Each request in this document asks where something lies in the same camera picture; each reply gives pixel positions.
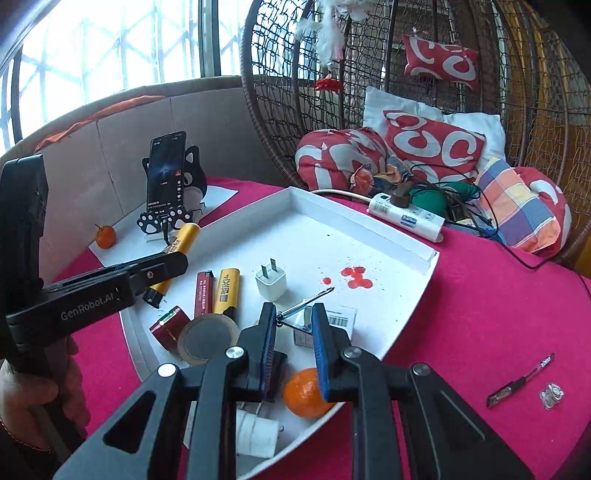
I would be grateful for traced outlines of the person's left hand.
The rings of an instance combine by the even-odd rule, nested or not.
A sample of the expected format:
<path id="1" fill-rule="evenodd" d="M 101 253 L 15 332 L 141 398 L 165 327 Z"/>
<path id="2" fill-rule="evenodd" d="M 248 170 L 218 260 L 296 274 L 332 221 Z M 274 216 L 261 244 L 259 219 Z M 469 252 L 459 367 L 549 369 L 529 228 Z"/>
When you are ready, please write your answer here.
<path id="1" fill-rule="evenodd" d="M 7 361 L 2 363 L 1 420 L 13 438 L 26 446 L 48 451 L 50 445 L 30 407 L 50 403 L 58 397 L 61 397 L 65 417 L 76 424 L 82 435 L 86 434 L 90 412 L 82 388 L 82 374 L 74 359 L 78 351 L 76 342 L 69 337 L 68 368 L 62 390 L 51 379 L 18 373 Z"/>

